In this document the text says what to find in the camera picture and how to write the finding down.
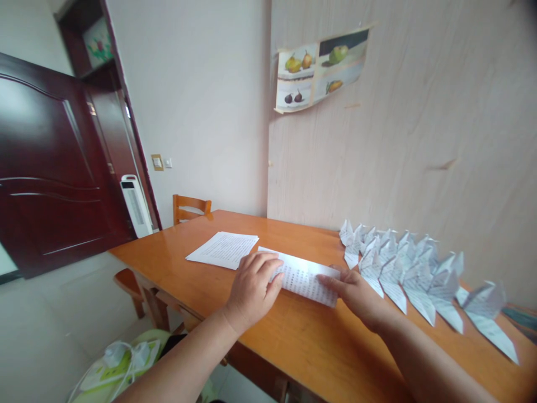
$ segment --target wood-grain wall panel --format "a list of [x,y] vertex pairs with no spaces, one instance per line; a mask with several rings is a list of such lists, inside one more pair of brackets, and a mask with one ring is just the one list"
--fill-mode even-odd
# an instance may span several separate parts
[[374,21],[358,82],[273,113],[268,217],[429,233],[441,254],[465,252],[470,285],[503,280],[510,301],[537,308],[535,12],[511,0],[273,0],[272,55]]

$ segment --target white tower fan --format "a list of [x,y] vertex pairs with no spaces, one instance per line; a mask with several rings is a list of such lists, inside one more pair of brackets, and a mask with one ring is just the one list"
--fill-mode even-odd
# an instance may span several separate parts
[[121,190],[129,210],[130,220],[138,238],[151,235],[151,219],[145,202],[144,194],[138,183],[136,175],[123,175],[121,177]]

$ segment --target door hinge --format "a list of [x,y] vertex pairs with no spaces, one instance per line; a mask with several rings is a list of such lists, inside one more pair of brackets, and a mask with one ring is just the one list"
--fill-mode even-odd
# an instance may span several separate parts
[[87,102],[87,104],[89,107],[89,114],[93,116],[97,116],[97,112],[95,112],[95,107],[93,106],[93,104],[91,102]]

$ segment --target chair backrest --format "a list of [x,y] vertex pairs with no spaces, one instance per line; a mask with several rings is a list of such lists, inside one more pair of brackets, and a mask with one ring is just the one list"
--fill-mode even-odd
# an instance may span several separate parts
[[189,212],[180,207],[193,207],[203,211],[203,214],[207,215],[211,212],[211,201],[173,195],[173,225],[180,224],[181,220],[191,220],[201,216],[201,214]]

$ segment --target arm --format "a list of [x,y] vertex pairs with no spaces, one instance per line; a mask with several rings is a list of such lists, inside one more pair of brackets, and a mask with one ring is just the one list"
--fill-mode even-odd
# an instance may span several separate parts
[[243,257],[226,305],[209,316],[116,401],[195,402],[216,365],[248,328],[274,304],[283,273],[269,283],[283,262],[277,254]]
[[341,281],[326,276],[319,280],[382,338],[418,402],[496,401],[414,323],[386,303],[357,271],[333,267],[341,272]]

